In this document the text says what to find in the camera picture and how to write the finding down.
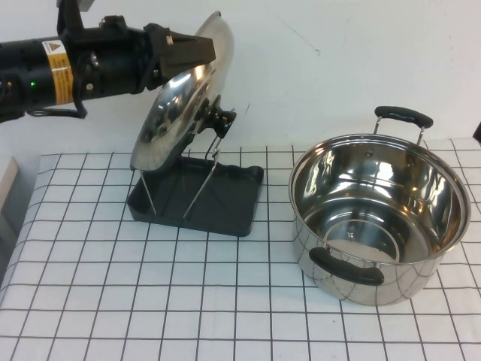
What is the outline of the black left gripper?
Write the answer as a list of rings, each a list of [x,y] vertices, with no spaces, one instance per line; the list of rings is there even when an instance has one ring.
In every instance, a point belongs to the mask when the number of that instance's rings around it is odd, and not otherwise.
[[[124,17],[104,17],[95,29],[89,56],[91,99],[153,90],[167,77],[216,59],[211,38],[170,32],[149,23],[142,29],[126,25]]]

